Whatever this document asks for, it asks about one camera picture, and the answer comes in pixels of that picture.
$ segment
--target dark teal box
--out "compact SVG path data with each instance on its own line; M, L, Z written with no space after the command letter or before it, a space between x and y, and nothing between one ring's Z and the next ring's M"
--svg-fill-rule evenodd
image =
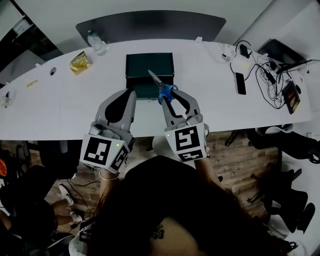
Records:
M172 52L127 54L125 65L126 88L135 90L139 100L157 100L159 88L148 70L155 73L166 85L174 84Z

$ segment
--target white table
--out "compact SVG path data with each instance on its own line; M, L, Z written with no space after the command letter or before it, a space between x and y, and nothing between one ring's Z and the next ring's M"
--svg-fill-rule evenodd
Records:
M0 140L82 139L90 129L99 105L113 93L126 88L126 55L137 53L173 53L174 83L198 101L203 120L211 132L311 119L306 85L298 71L291 74L301 88L301 103L291 115L287 106L278 110L264 101L253 71L245 82L246 95L237 94L229 64L214 61L222 52L215 42L196 43L178 39L125 41L110 44L108 53L102 57L96 56L89 47L84 51L93 65L75 75L69 64L81 51L52 59L0 90L0 96L10 91L12 97L11 106L6 109L0 107ZM252 57L247 60L238 54L232 67L246 77L253 64ZM57 71L50 76L53 67ZM27 87L34 80L37 83ZM261 83L261 87L267 95L265 84ZM176 100L172 105L177 114L184 110ZM158 101L137 101L131 126L135 137L162 135L165 127Z

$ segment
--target plastic bottle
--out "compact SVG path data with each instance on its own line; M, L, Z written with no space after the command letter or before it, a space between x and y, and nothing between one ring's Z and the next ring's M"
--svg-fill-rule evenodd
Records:
M101 41L100 37L93 30L88 30L87 39L98 56L103 56L106 54L106 45Z

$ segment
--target sneaker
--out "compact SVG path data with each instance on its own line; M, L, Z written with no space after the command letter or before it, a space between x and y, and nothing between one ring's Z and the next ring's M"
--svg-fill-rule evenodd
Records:
M75 223L79 223L83 221L82 217L79 214L75 213L74 211L70 212L70 216Z
M68 201L69 206L72 206L75 203L75 201L74 201L72 195L70 194L69 190L66 188L66 186L60 184L59 189L60 189L62 198L66 199Z

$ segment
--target black phone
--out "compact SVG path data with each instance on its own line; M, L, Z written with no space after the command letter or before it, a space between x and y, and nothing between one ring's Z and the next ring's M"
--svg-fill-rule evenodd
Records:
M238 94L246 95L247 93L244 75L241 73L235 73L234 77Z

